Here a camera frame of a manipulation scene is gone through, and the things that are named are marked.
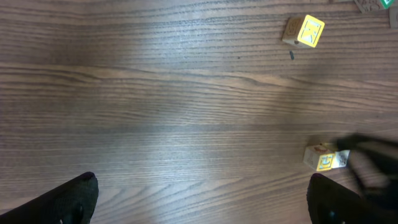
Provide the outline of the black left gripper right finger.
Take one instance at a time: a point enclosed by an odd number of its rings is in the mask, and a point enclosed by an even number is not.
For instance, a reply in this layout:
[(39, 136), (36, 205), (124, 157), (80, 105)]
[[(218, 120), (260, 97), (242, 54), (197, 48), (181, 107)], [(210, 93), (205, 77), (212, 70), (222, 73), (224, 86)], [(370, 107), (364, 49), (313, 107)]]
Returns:
[(360, 193), (316, 173), (307, 190), (308, 212), (313, 224), (397, 224), (397, 190), (363, 188)]

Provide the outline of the yellow S letter block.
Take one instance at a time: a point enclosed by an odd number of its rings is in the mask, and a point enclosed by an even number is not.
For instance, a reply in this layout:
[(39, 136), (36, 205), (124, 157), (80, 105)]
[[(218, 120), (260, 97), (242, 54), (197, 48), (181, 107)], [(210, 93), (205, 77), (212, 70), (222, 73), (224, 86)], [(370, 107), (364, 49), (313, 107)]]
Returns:
[(346, 167), (348, 159), (349, 159), (350, 150), (342, 150), (341, 151), (332, 143), (324, 143), (323, 145), (327, 149), (329, 149), (330, 151), (333, 151), (335, 153), (335, 157), (334, 157), (332, 165), (331, 165), (332, 169)]

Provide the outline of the yellow G letter block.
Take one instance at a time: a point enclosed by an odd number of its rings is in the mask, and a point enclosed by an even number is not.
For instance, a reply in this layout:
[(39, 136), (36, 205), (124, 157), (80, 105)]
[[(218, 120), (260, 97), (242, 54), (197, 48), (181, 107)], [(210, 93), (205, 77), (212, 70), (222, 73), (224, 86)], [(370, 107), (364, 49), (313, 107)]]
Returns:
[(323, 145), (307, 146), (303, 162), (317, 172), (331, 170), (335, 153)]

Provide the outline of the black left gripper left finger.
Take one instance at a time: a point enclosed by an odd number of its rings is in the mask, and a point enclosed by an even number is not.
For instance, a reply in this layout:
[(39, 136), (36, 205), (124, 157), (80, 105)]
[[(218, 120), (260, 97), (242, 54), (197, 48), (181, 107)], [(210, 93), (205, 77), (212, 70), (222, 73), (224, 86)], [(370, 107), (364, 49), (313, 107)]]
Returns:
[(94, 173), (85, 172), (1, 215), (1, 224), (89, 224), (99, 195)]

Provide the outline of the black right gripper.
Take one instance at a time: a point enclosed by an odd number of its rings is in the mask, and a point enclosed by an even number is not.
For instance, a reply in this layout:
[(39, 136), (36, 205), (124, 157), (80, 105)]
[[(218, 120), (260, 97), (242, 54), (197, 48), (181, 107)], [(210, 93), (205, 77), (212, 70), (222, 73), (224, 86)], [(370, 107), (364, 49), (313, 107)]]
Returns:
[[(385, 210), (397, 210), (397, 141), (360, 133), (336, 139), (339, 151), (351, 152), (347, 168), (354, 177), (360, 194)], [(361, 177), (356, 162), (368, 162), (383, 179), (382, 185), (368, 185)]]

